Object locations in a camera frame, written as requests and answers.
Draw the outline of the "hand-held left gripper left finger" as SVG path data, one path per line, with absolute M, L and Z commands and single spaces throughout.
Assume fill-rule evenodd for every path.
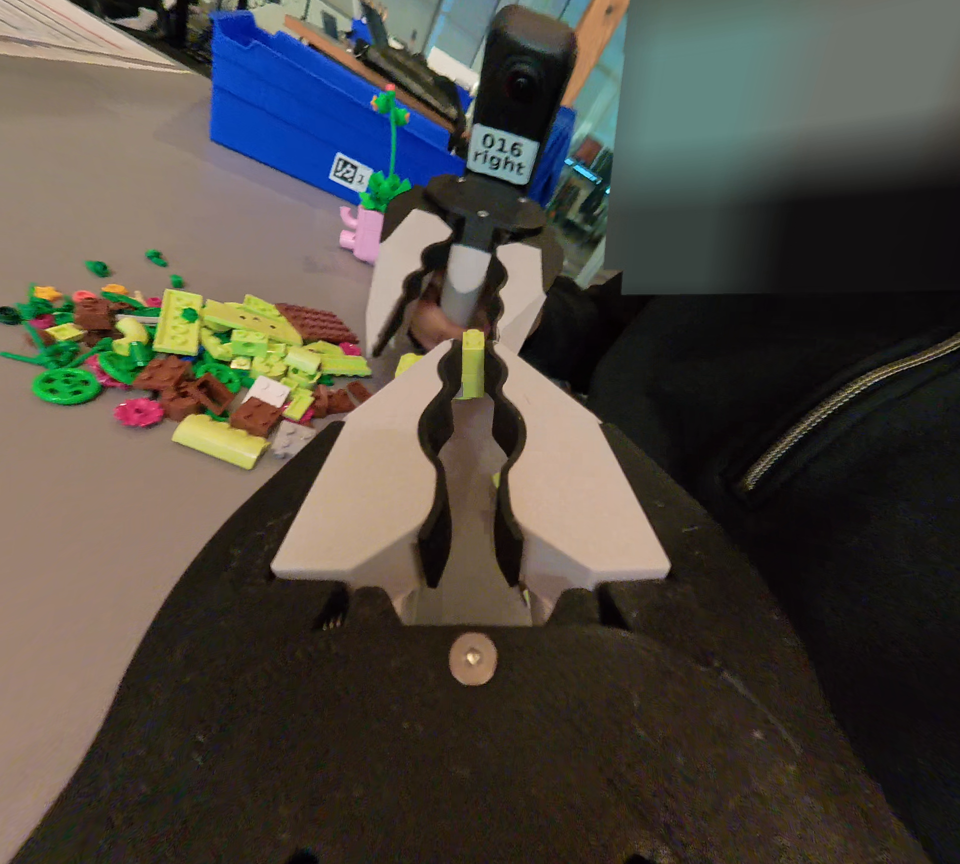
M 412 622 L 451 546 L 439 453 L 453 434 L 457 347 L 438 346 L 342 423 L 271 562 L 285 580 L 382 589 Z

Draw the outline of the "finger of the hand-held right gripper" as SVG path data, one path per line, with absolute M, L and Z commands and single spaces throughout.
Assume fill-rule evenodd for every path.
M 546 302 L 543 254 L 534 245 L 500 245 L 487 272 L 488 340 L 521 349 Z
M 411 210 L 381 241 L 366 300 L 365 343 L 379 357 L 396 334 L 426 272 L 446 257 L 452 229 L 440 216 Z

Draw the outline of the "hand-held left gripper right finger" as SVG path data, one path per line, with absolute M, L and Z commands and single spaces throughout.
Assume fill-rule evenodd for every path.
M 532 614 L 551 615 L 569 590 L 665 579 L 670 560 L 599 419 L 499 343 L 486 346 L 485 386 L 507 455 L 496 559 Z

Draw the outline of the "small lime brown brick block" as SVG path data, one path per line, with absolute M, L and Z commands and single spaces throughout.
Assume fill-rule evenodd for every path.
M 459 400 L 474 400 L 485 394 L 486 337 L 482 330 L 462 334 L 462 382 Z

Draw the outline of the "person's right forearm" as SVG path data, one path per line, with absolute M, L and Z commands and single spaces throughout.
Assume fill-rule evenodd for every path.
M 622 274 L 581 287 L 572 277 L 551 284 L 520 357 L 575 395 L 585 395 L 600 358 L 624 328 Z

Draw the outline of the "person's right hand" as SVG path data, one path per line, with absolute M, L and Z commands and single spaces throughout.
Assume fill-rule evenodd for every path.
M 446 341 L 462 338 L 465 330 L 451 321 L 432 298 L 421 297 L 410 309 L 407 332 L 415 346 L 424 353 Z

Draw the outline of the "pink brick flower pot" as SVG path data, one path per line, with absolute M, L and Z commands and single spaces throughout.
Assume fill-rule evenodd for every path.
M 384 214 L 392 199 L 411 189 L 407 178 L 397 174 L 399 130 L 410 122 L 409 111 L 398 101 L 398 89 L 389 82 L 370 101 L 378 114 L 384 115 L 390 127 L 390 152 L 387 170 L 374 171 L 359 195 L 356 210 L 341 208 L 343 229 L 340 246 L 354 258 L 373 265 L 377 262 Z

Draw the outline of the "black white marker sticker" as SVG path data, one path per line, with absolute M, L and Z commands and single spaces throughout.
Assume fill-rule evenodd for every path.
M 328 179 L 359 194 L 367 190 L 373 174 L 374 170 L 365 163 L 338 151 L 333 156 Z

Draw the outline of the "lime curved slope piece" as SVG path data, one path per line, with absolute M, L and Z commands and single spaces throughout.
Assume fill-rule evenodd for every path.
M 260 438 L 205 414 L 183 418 L 173 433 L 172 441 L 244 471 L 252 470 L 270 445 Z

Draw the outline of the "blue plastic bin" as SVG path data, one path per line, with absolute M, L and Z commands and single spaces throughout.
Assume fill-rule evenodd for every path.
M 417 55 L 382 34 L 360 51 L 321 50 L 260 28 L 247 11 L 213 16 L 210 138 L 238 153 L 348 201 L 356 193 L 329 180 L 336 152 L 386 171 L 387 118 L 371 100 L 389 82 L 410 122 L 398 131 L 396 173 L 412 186 L 465 168 L 474 100 Z M 551 133 L 532 193 L 549 180 Z

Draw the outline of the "person's black jacket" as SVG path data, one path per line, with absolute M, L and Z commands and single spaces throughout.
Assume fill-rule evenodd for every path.
M 894 811 L 958 862 L 958 291 L 628 314 L 590 408 L 746 552 Z

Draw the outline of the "pile of loose toy bricks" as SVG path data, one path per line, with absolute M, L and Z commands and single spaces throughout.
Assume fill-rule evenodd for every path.
M 33 396 L 80 407 L 123 393 L 112 416 L 129 429 L 205 414 L 260 438 L 282 419 L 311 426 L 371 396 L 373 372 L 358 335 L 335 312 L 253 294 L 220 302 L 176 273 L 158 296 L 116 282 L 98 290 L 28 285 L 2 304 L 2 326 L 23 330 Z

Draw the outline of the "laminated paper sheet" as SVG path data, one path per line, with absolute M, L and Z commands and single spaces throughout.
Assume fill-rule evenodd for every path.
M 1 0 L 1 54 L 162 73 L 188 71 L 68 0 Z

